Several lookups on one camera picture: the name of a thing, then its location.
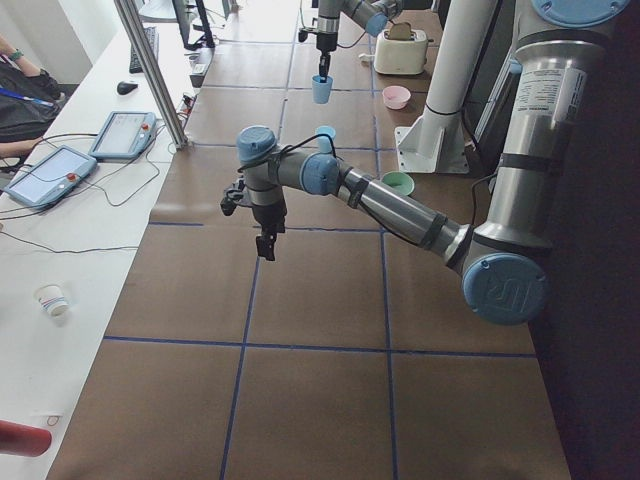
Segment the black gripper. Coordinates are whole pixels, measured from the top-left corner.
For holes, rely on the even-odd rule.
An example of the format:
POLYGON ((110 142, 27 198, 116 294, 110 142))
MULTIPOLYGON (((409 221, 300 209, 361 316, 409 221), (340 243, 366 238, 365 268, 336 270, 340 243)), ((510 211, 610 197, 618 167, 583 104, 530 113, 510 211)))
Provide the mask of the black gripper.
POLYGON ((298 29, 298 41, 305 42, 311 34, 316 36, 316 48, 321 52, 319 59, 319 82, 326 83, 329 77, 330 52, 337 49, 338 32, 323 32, 317 28, 302 27, 298 29))
POLYGON ((231 216, 237 207, 250 208, 254 219, 261 226, 261 234, 255 239, 257 255, 267 261, 274 261, 277 234, 285 232, 285 200, 280 197, 261 205, 254 202, 251 193, 252 190, 243 180, 236 180, 224 190, 220 208, 225 216, 231 216))

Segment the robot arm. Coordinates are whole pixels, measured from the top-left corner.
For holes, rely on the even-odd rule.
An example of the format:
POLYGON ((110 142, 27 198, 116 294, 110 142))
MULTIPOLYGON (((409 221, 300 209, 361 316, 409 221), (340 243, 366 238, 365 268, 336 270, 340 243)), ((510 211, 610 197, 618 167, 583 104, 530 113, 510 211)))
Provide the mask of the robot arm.
POLYGON ((404 7, 401 0, 320 0, 317 1, 318 17, 314 26, 302 26, 298 40, 304 42, 309 34, 316 36, 316 48, 320 51, 319 81, 327 83, 331 53, 338 48, 340 18, 345 14, 364 32, 377 36, 386 24, 400 15, 404 7))
POLYGON ((285 230, 284 189, 332 195, 389 233, 442 258, 461 278, 469 308, 495 324, 538 317, 549 283, 546 225, 557 179, 592 71, 605 55, 624 1, 519 1, 504 72, 519 77, 502 153, 482 179, 491 194, 478 218, 476 182, 464 165, 465 94, 478 62, 494 1, 451 3, 423 114, 395 132, 398 165, 419 177, 403 194, 342 160, 329 129, 318 148, 280 145, 265 126, 236 140, 238 179, 220 202, 225 215, 251 210, 261 231, 257 253, 273 260, 285 230))

